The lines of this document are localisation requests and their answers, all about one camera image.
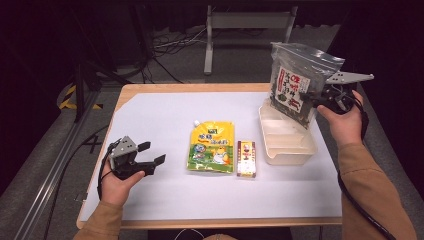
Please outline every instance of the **person's hand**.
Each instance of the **person's hand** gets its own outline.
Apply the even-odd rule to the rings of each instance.
[[[102,176],[102,201],[118,206],[123,206],[128,199],[131,188],[144,176],[143,171],[133,174],[131,177],[121,180],[110,172],[109,160],[106,160]]]
[[[363,102],[363,98],[358,92],[353,91],[353,95],[361,103]],[[318,106],[317,110],[330,124],[331,135],[339,147],[349,143],[362,144],[362,118],[358,107],[354,105],[349,112],[343,115],[334,113],[322,105]]]

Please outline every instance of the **aluminum rail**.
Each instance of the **aluminum rail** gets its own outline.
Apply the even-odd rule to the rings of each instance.
[[[47,175],[46,180],[41,185],[40,190],[38,191],[38,194],[30,210],[28,211],[24,221],[22,222],[22,225],[20,226],[18,232],[15,235],[15,240],[29,239],[29,237],[31,236],[31,233],[34,230],[38,220],[40,219],[40,216],[43,213],[43,210],[46,207],[46,204],[49,201],[51,194],[56,188],[62,171],[65,170],[66,162],[70,157],[70,154],[72,154],[71,148],[75,142],[76,137],[81,131],[85,120],[89,115],[88,113],[91,110],[91,106],[95,104],[98,95],[99,92],[97,91],[90,92],[88,94],[84,106],[84,109],[86,109],[86,111],[84,111],[83,115],[81,116],[81,119],[77,123],[74,123],[71,130],[69,131],[69,134],[65,140],[65,143],[62,146],[62,149],[59,152],[59,155],[53,163],[53,166],[49,174]]]

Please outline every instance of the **small box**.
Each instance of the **small box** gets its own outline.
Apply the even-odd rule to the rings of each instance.
[[[308,129],[269,105],[259,108],[262,134],[271,165],[303,165],[317,152],[315,140]]]
[[[252,141],[237,143],[237,176],[256,177],[256,147]]]

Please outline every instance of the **plastic bag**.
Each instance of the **plastic bag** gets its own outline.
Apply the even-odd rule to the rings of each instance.
[[[325,81],[340,70],[344,59],[298,43],[272,44],[271,106],[304,128],[315,117],[312,102],[302,93],[321,93]]]

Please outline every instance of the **snack box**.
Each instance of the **snack box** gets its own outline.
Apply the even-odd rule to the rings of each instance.
[[[255,142],[237,142],[237,176],[251,178],[256,177]]]

